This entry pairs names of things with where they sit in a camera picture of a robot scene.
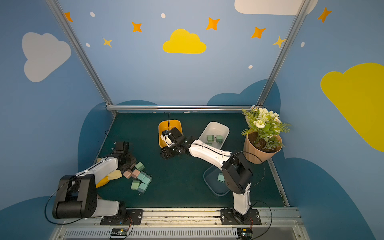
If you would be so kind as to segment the pink plug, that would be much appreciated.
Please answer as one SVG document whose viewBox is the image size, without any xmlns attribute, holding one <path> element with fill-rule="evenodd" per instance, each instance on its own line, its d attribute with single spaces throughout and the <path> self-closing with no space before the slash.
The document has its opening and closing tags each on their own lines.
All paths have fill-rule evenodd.
<svg viewBox="0 0 384 240">
<path fill-rule="evenodd" d="M 135 170 L 132 172 L 131 176 L 132 176 L 132 178 L 137 179 L 138 176 L 140 175 L 140 173 L 141 173 L 141 171 L 135 169 Z"/>
<path fill-rule="evenodd" d="M 123 176 L 127 179 L 129 179 L 131 176 L 132 176 L 132 171 L 131 170 L 127 170 L 123 173 Z"/>
</svg>

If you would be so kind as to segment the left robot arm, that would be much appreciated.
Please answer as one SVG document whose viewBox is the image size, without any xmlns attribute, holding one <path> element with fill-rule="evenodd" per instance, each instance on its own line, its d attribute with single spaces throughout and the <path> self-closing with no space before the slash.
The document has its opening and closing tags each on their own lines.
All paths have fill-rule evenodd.
<svg viewBox="0 0 384 240">
<path fill-rule="evenodd" d="M 112 180 L 132 174 L 136 158 L 128 142 L 116 142 L 112 154 L 75 175 L 63 176 L 55 192 L 52 215 L 55 219 L 86 219 L 95 217 L 126 217 L 125 203 L 103 200 L 97 188 Z"/>
</svg>

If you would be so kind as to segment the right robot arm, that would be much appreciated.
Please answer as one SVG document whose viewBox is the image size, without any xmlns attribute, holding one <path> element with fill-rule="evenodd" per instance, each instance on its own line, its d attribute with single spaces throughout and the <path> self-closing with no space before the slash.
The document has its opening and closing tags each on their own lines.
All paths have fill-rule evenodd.
<svg viewBox="0 0 384 240">
<path fill-rule="evenodd" d="M 253 172 L 243 153 L 233 154 L 218 150 L 201 140 L 186 137 L 176 127 L 164 130 L 161 139 L 166 143 L 162 148 L 162 158 L 170 159 L 180 154 L 187 154 L 202 159 L 221 170 L 225 184 L 233 192 L 233 210 L 245 216 L 251 208 L 250 189 Z"/>
</svg>

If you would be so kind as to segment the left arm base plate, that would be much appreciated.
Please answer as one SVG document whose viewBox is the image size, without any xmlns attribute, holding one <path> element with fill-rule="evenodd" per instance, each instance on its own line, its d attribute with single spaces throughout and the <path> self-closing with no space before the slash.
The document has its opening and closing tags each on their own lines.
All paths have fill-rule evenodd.
<svg viewBox="0 0 384 240">
<path fill-rule="evenodd" d="M 116 216 L 103 217 L 101 226 L 139 226 L 143 219 L 144 210 L 141 209 L 126 209 L 125 213 Z"/>
</svg>

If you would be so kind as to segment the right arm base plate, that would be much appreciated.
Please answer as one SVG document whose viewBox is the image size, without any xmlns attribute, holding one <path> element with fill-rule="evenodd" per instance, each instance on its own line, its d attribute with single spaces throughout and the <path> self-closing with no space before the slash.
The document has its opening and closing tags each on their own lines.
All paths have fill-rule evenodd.
<svg viewBox="0 0 384 240">
<path fill-rule="evenodd" d="M 245 215 L 241 215 L 231 208 L 220 210 L 222 225 L 261 225 L 261 217 L 257 209 L 249 209 Z"/>
</svg>

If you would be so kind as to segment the blue plug pile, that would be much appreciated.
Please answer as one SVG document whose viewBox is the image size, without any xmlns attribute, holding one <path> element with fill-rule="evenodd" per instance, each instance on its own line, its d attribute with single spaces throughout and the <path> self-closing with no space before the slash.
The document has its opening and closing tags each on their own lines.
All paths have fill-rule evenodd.
<svg viewBox="0 0 384 240">
<path fill-rule="evenodd" d="M 144 173 L 144 172 L 140 172 L 139 175 L 137 176 L 137 179 L 140 180 L 141 182 L 144 181 L 144 179 L 146 178 L 147 174 Z"/>
<path fill-rule="evenodd" d="M 152 182 L 152 177 L 148 176 L 148 175 L 145 175 L 145 177 L 143 178 L 142 182 L 144 184 L 146 184 L 146 185 L 149 185 Z"/>
</svg>

